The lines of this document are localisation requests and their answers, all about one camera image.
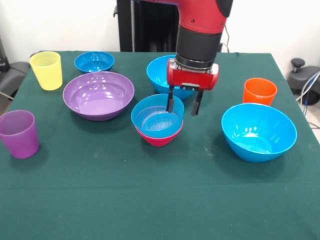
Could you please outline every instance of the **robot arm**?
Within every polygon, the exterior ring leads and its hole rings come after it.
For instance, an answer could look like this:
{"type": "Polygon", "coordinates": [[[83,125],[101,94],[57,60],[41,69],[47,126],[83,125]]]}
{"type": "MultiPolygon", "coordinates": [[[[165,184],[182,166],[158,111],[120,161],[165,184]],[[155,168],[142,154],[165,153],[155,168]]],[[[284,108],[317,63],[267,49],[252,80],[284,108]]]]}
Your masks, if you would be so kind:
{"type": "Polygon", "coordinates": [[[143,1],[178,8],[176,58],[170,59],[167,66],[170,86],[167,111],[173,109],[173,90],[178,86],[198,91],[191,113],[197,115],[204,90],[212,90],[218,80],[219,66],[214,61],[233,0],[143,1]]]}

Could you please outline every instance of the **yellow cup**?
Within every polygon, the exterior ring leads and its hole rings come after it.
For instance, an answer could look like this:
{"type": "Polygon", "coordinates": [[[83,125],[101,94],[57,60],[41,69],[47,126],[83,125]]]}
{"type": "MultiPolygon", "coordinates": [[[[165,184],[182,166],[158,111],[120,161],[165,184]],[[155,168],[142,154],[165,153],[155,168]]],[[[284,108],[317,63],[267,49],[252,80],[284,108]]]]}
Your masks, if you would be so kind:
{"type": "Polygon", "coordinates": [[[33,55],[29,63],[40,87],[52,91],[62,86],[61,57],[54,51],[42,51],[33,55]]]}

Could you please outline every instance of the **pink bowl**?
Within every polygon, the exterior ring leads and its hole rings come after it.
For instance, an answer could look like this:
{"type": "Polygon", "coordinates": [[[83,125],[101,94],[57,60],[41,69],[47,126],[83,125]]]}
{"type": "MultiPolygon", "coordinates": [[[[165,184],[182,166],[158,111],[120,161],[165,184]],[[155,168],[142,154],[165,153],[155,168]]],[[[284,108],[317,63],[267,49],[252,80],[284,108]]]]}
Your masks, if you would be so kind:
{"type": "Polygon", "coordinates": [[[143,139],[146,140],[152,146],[163,147],[163,146],[167,145],[168,143],[170,143],[180,133],[183,126],[184,126],[184,122],[182,122],[180,129],[175,134],[173,134],[171,136],[163,137],[163,138],[149,137],[149,136],[144,135],[142,132],[140,132],[138,128],[135,128],[135,129],[141,135],[141,137],[143,137],[143,139]]]}

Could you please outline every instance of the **purple bowl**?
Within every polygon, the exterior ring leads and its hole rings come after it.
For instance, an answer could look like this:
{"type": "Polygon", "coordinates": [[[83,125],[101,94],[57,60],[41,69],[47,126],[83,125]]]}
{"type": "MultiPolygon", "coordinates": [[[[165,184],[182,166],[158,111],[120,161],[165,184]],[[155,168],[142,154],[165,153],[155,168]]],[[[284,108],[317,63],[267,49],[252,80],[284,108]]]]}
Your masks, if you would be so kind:
{"type": "Polygon", "coordinates": [[[76,114],[92,121],[119,115],[131,102],[135,87],[115,72],[90,72],[71,80],[63,90],[64,103],[76,114]]]}

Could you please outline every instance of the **blue bowl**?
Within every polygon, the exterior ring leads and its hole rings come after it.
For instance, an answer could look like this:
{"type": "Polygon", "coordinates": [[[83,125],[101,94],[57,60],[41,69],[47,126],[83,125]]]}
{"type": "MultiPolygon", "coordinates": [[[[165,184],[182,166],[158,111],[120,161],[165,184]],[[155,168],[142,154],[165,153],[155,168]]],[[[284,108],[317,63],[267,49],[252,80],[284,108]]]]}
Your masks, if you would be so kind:
{"type": "Polygon", "coordinates": [[[114,64],[114,56],[104,51],[85,52],[74,61],[75,67],[83,74],[110,71],[114,64]]]}
{"type": "Polygon", "coordinates": [[[135,105],[131,113],[133,125],[144,135],[151,138],[167,138],[181,127],[185,106],[174,96],[171,113],[166,111],[168,94],[148,96],[135,105]]]}
{"type": "Polygon", "coordinates": [[[222,130],[231,149],[243,160],[270,161],[289,150],[297,140],[294,123],[279,110],[243,103],[222,116],[222,130]]]}
{"type": "MultiPolygon", "coordinates": [[[[146,68],[152,86],[160,94],[168,94],[169,85],[167,83],[167,63],[169,59],[174,59],[176,55],[161,56],[149,63],[146,68]]],[[[179,99],[184,100],[194,93],[193,90],[180,89],[176,86],[173,94],[179,99]]]]}

